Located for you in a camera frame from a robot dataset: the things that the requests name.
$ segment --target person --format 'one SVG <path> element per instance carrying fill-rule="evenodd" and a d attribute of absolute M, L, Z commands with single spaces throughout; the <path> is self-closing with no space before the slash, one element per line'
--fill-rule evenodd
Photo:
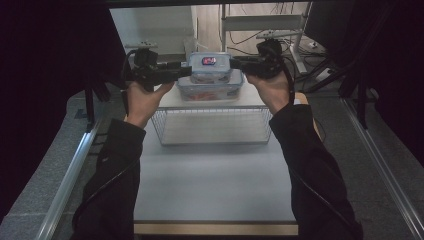
<path fill-rule="evenodd" d="M 289 103 L 289 84 L 284 71 L 267 80 L 256 76 L 247 76 L 247 80 L 256 87 L 273 115 L 269 124 L 289 167 L 292 210 L 299 226 L 299 239 L 362 239 L 362 227 L 347 200 L 339 167 L 313 127 L 311 107 Z M 74 217 L 72 240 L 133 239 L 139 158 L 146 134 L 143 129 L 172 86 L 173 83 L 163 84 L 155 92 L 146 92 L 136 82 L 129 86 L 128 117 L 125 122 L 111 122 L 96 173 L 84 188 L 83 202 L 87 204 Z M 122 172 L 107 191 L 90 198 Z"/>

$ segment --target gray floor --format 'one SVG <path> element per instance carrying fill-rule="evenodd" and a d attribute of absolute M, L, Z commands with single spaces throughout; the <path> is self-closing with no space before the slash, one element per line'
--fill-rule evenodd
<path fill-rule="evenodd" d="M 311 79 L 306 82 L 307 85 L 313 83 L 314 80 Z M 302 81 L 298 82 L 297 89 L 301 89 L 302 85 Z M 359 138 L 358 132 L 353 127 L 346 108 L 337 96 L 337 86 L 337 82 L 333 83 L 316 93 L 308 94 L 307 97 L 318 122 L 324 144 L 340 165 L 349 190 L 349 199 L 358 220 L 363 223 L 365 239 L 415 239 L 382 181 L 364 143 Z M 85 161 L 53 239 L 67 239 L 70 236 L 72 231 L 70 220 L 81 199 L 82 187 L 93 173 L 96 153 L 101 147 L 100 143 L 104 141 L 104 136 L 101 134 L 106 132 L 110 118 L 122 118 L 124 115 L 119 92 L 113 87 L 111 90 L 113 92 L 112 101 L 105 104 L 105 121 L 99 128 L 99 137 L 96 138 L 96 144 L 92 146 Z M 34 239 L 36 236 L 84 134 L 86 119 L 75 118 L 79 109 L 85 109 L 83 97 L 84 95 L 80 93 L 69 100 L 67 116 L 62 128 L 31 181 L 4 218 L 0 226 L 0 239 L 26 240 Z M 424 216 L 423 168 L 382 121 L 372 103 L 367 105 L 367 124 L 369 133 L 400 186 L 419 215 Z"/>

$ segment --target black sleeve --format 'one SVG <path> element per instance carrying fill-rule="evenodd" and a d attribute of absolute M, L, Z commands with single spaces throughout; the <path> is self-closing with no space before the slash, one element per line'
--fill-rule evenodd
<path fill-rule="evenodd" d="M 309 105 L 287 105 L 270 121 L 281 144 L 292 183 L 292 210 L 301 239 L 355 239 L 353 228 L 362 238 L 362 228 L 355 221 L 338 164 L 326 150 L 313 125 Z M 351 227 L 308 189 L 300 178 L 328 201 Z"/>
<path fill-rule="evenodd" d="M 87 199 L 91 200 L 75 219 L 72 240 L 134 239 L 133 212 L 140 183 L 139 159 L 145 134 L 143 129 L 134 125 L 112 120 L 108 138 L 99 153 L 96 173 L 84 188 L 80 208 Z M 112 184 L 102 189 L 123 171 Z"/>

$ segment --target white basket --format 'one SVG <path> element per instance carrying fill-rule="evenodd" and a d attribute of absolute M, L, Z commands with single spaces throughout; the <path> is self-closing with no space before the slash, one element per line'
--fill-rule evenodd
<path fill-rule="evenodd" d="M 272 115 L 256 108 L 159 108 L 152 117 L 162 145 L 268 143 Z"/>

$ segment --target plastic container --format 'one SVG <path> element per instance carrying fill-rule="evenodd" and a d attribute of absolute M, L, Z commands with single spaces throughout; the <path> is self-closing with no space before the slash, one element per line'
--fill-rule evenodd
<path fill-rule="evenodd" d="M 195 84 L 228 83 L 232 69 L 231 55 L 224 52 L 194 52 L 188 65 L 192 67 L 190 80 Z"/>
<path fill-rule="evenodd" d="M 240 70 L 231 71 L 228 83 L 199 84 L 193 83 L 190 77 L 178 79 L 177 87 L 184 101 L 214 101 L 238 99 L 243 85 Z"/>

